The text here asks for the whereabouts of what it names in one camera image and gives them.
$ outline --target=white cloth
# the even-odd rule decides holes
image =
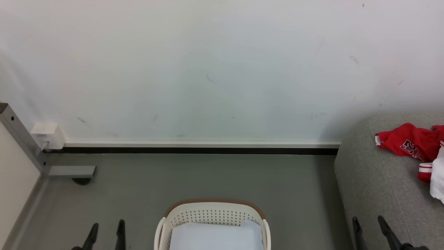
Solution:
[[[170,250],[264,250],[261,226],[185,223],[173,228]]]
[[[444,146],[441,146],[438,157],[433,161],[430,194],[444,204]]]

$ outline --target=black baseboard strip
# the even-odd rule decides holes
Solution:
[[[291,148],[89,148],[69,147],[45,153],[214,153],[214,154],[311,154],[336,155],[338,149]]]

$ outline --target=gray floor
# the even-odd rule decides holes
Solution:
[[[156,226],[187,198],[235,198],[264,211],[275,250],[350,250],[334,156],[108,154],[51,155],[63,165],[98,166],[79,186],[51,179],[20,250],[68,250],[99,223],[94,250],[114,249],[119,219],[127,249],[150,250]]]

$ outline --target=clothing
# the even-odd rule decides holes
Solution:
[[[208,249],[264,250],[262,228],[250,220],[241,222],[239,226],[217,225],[216,219],[214,224],[187,222],[173,227],[170,250]]]
[[[376,145],[400,156],[411,156],[422,162],[432,162],[438,156],[440,142],[444,141],[444,125],[435,125],[433,130],[417,128],[411,123],[376,134]],[[432,166],[421,165],[417,178],[430,183]]]
[[[444,203],[444,143],[438,157],[433,161],[432,178],[430,182],[430,195]]]

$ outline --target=basket rim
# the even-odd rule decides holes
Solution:
[[[246,205],[246,206],[249,206],[249,207],[253,208],[254,210],[256,210],[256,212],[261,216],[261,219],[265,220],[264,213],[254,203],[243,201],[243,200],[227,199],[227,198],[195,198],[195,199],[182,200],[182,201],[179,201],[179,202],[175,203],[174,205],[172,205],[166,211],[166,213],[164,214],[164,217],[165,218],[168,217],[168,215],[171,213],[171,211],[180,205],[188,204],[188,203],[201,203],[201,202],[221,202],[221,203],[234,203],[234,204]]]

